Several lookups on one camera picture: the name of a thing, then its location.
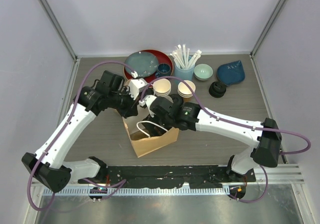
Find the brown paper takeout bag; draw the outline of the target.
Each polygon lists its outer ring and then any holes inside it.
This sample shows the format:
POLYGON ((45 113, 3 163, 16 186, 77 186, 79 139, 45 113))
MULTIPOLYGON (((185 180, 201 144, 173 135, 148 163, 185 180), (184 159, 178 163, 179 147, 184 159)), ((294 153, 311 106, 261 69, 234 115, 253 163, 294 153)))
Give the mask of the brown paper takeout bag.
POLYGON ((137 116, 122 119, 124 128, 138 158, 177 141, 179 135, 179 129, 166 128, 167 131, 165 131, 164 134, 152 137, 149 131, 147 131, 147 129, 143 127, 142 123, 139 123, 137 125, 137 123, 146 118, 148 114, 149 111, 147 108, 143 109, 139 107, 137 116), (149 138, 133 141, 130 139, 130 134, 135 132, 143 132, 147 134, 149 138))

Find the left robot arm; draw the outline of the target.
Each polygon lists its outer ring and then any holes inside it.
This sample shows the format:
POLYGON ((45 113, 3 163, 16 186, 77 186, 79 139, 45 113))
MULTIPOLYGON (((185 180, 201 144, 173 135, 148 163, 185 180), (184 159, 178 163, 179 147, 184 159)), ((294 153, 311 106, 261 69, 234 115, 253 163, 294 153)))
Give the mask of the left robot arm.
POLYGON ((81 89, 54 133, 34 154, 25 153, 22 163, 35 179, 53 193, 81 179, 102 183, 108 174, 108 167, 102 160, 89 157, 83 161, 66 162, 65 157, 100 112, 111 108, 125 118, 136 116, 140 92, 146 84, 142 78, 131 79, 126 84, 122 76, 104 71, 93 86, 81 89))

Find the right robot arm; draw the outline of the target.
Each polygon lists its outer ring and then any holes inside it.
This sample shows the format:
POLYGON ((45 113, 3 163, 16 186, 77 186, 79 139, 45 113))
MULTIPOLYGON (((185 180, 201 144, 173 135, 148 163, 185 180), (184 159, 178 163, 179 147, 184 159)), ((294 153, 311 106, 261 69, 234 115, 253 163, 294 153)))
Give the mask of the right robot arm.
POLYGON ((247 121, 213 112, 200 105, 186 102, 181 105, 164 97, 149 95, 144 99, 149 113, 161 126, 219 134, 248 146, 243 152, 230 157, 226 177, 238 181, 258 165, 275 168, 278 165, 282 136, 274 132, 275 120, 247 121))

